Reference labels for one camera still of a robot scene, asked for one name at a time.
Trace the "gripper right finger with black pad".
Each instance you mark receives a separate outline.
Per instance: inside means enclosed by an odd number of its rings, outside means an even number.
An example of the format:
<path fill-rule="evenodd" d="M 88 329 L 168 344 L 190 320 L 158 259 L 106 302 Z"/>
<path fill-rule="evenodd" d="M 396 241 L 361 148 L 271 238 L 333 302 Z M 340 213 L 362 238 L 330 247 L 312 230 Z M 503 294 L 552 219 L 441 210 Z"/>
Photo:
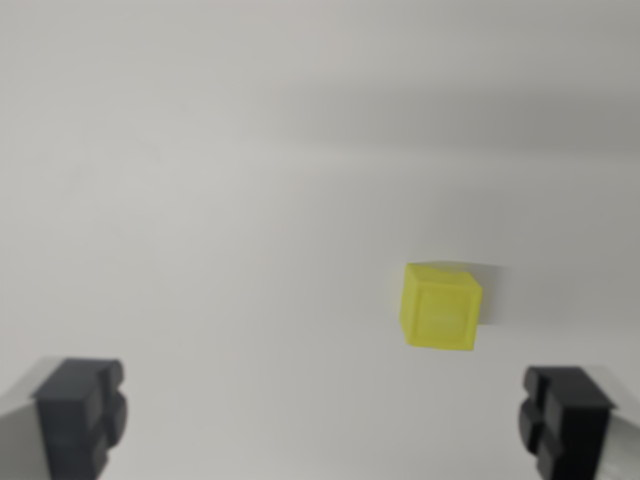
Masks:
<path fill-rule="evenodd" d="M 637 479 L 639 395 L 595 366 L 530 366 L 519 435 L 545 480 Z"/>

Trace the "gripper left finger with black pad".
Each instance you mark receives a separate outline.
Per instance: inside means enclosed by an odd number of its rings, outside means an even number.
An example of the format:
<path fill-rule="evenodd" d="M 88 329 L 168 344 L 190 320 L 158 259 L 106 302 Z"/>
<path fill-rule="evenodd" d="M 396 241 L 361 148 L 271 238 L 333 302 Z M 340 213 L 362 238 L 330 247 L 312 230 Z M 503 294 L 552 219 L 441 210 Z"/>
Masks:
<path fill-rule="evenodd" d="M 44 357 L 1 393 L 3 479 L 97 479 L 127 424 L 118 359 Z"/>

